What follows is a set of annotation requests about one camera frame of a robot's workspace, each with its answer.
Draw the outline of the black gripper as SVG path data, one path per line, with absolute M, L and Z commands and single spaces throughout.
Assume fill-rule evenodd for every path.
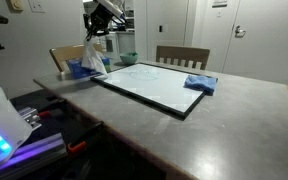
M 83 21 L 87 30 L 85 39 L 90 41 L 92 35 L 107 35 L 109 22 L 114 16 L 118 16 L 118 7 L 112 3 L 84 3 L 83 6 Z

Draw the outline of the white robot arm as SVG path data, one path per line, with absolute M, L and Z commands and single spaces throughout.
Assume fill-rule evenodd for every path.
M 87 30 L 86 40 L 90 41 L 93 36 L 104 36 L 109 33 L 109 23 L 117 19 L 125 23 L 125 15 L 119 3 L 111 0 L 83 0 L 85 13 L 83 21 Z

